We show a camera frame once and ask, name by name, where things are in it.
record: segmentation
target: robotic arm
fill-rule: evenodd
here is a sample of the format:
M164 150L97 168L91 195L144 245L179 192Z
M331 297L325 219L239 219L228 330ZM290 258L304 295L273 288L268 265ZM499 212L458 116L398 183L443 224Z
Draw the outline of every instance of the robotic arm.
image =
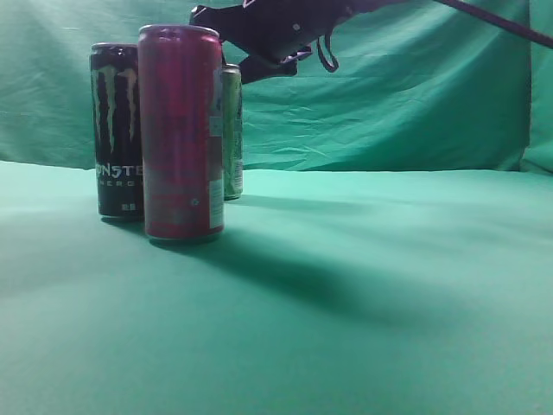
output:
M249 84L275 76L294 76L298 61L313 54L317 42L321 64L330 72L339 62L331 51L334 28L360 13L408 0L243 0L223 9L197 6L190 24L214 29L249 56L240 63L242 81ZM498 26L514 35L553 48L553 38L496 16L461 0L434 0ZM324 48L330 55L325 56Z

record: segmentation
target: energy drink can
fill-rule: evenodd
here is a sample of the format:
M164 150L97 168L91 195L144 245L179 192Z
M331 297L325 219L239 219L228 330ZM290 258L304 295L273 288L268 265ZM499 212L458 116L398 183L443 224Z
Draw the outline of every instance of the energy drink can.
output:
M99 214L144 213L137 45L97 43L90 55Z
M224 228L219 34L149 25L138 42L145 232L203 242Z
M225 200L238 199L243 192L242 76L238 65L223 66L223 166Z

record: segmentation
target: barcode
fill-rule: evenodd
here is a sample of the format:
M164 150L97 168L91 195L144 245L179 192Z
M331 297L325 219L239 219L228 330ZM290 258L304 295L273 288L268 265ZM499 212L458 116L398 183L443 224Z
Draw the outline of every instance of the barcode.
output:
M244 179L242 177L244 170L244 161L237 160L234 168L234 186L236 189L242 188L244 185Z
M209 226L223 226L223 208L225 203L225 187L223 180L209 182Z

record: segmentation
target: green backdrop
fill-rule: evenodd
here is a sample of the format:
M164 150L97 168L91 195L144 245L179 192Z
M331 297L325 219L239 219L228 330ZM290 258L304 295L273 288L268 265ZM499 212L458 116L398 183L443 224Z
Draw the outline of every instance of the green backdrop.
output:
M529 22L526 0L471 3ZM185 22L194 5L3 0L0 159L91 168L91 44L135 42L142 25ZM412 0L339 27L334 51L338 73L313 57L294 79L245 87L247 169L518 168L530 139L528 42Z
M531 22L535 29L553 35L553 3L531 0ZM553 173L553 51L532 45L531 145L524 154L523 168Z

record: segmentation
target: black can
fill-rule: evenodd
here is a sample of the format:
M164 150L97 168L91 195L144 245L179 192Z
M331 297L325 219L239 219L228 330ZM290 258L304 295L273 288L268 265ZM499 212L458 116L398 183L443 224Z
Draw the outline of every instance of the black can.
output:
M98 43L90 56L99 214L144 216L137 45Z

